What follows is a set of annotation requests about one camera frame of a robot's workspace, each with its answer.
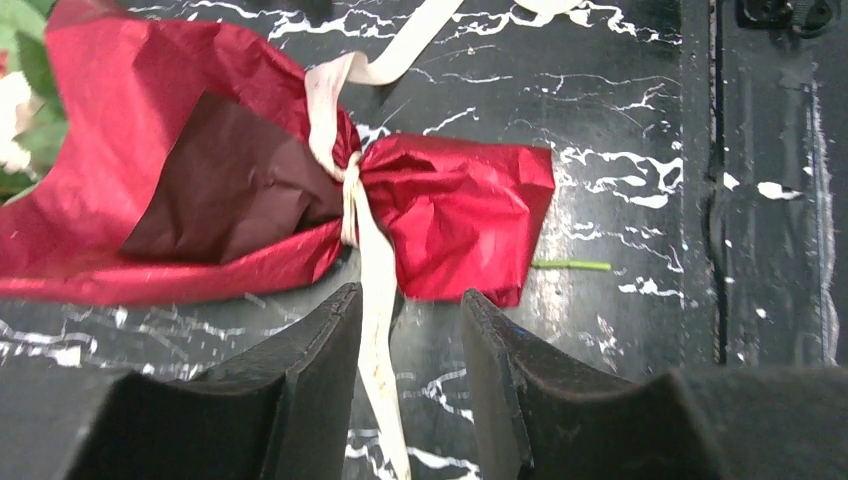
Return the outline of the red flower bouquet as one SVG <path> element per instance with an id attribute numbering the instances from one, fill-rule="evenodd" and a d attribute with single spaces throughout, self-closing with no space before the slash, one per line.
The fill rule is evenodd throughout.
<path id="1" fill-rule="evenodd" d="M 46 43 L 70 129 L 1 210 L 3 295 L 219 300 L 312 284 L 348 246 L 308 144 L 310 69 L 247 28 L 113 1 L 59 2 Z M 339 106 L 338 131 L 336 153 L 370 147 Z"/>

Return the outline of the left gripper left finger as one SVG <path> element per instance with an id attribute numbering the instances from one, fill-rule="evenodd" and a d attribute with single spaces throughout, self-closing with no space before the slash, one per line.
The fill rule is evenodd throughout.
<path id="1" fill-rule="evenodd" d="M 338 479 L 363 292 L 190 380 L 127 369 L 1 371 L 5 479 Z"/>

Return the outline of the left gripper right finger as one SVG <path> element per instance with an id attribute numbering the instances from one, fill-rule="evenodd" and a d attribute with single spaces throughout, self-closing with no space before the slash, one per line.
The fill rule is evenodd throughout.
<path id="1" fill-rule="evenodd" d="M 461 302 L 486 479 L 843 479 L 840 367 L 674 369 L 630 382 Z"/>

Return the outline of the cream ribbon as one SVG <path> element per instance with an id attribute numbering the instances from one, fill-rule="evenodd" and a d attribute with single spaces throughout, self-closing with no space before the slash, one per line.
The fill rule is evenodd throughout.
<path id="1" fill-rule="evenodd" d="M 455 1 L 426 1 L 377 59 L 353 51 L 304 79 L 308 144 L 342 185 L 341 239 L 361 258 L 359 373 L 382 453 L 400 479 L 411 467 L 389 347 L 397 293 L 454 300 L 475 288 L 515 306 L 555 190 L 552 153 L 542 147 L 392 134 L 335 152 L 344 85 L 398 80 L 457 9 Z"/>

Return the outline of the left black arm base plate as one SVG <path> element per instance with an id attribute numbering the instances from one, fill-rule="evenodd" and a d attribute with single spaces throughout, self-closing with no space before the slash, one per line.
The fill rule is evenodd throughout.
<path id="1" fill-rule="evenodd" d="M 839 23 L 845 5 L 841 0 L 736 0 L 736 21 L 742 28 L 785 31 L 812 39 Z"/>

